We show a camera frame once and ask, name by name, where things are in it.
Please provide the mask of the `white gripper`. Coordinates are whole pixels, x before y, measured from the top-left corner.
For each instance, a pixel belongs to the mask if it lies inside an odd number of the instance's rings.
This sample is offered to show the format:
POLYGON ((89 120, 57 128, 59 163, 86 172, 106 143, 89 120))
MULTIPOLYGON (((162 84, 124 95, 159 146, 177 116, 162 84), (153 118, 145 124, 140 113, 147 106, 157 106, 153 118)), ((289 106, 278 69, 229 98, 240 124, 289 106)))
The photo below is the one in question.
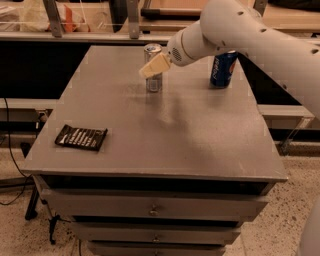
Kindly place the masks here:
POLYGON ((200 22, 193 23, 171 37, 167 44, 167 50, 169 55, 166 53, 145 55, 145 64, 139 70, 139 75, 143 79, 149 79, 168 71, 171 67, 171 61, 177 66, 186 66, 199 60, 204 52, 200 22))

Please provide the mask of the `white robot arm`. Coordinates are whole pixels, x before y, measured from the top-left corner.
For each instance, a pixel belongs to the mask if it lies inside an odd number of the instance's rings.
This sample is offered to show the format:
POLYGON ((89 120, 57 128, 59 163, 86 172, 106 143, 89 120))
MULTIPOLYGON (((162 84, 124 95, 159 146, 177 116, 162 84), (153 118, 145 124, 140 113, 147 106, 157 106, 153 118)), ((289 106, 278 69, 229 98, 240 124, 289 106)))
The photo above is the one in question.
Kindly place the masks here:
POLYGON ((320 47, 267 27, 239 0, 209 0, 200 19, 180 30, 139 71, 143 78, 236 51, 320 119, 320 47))

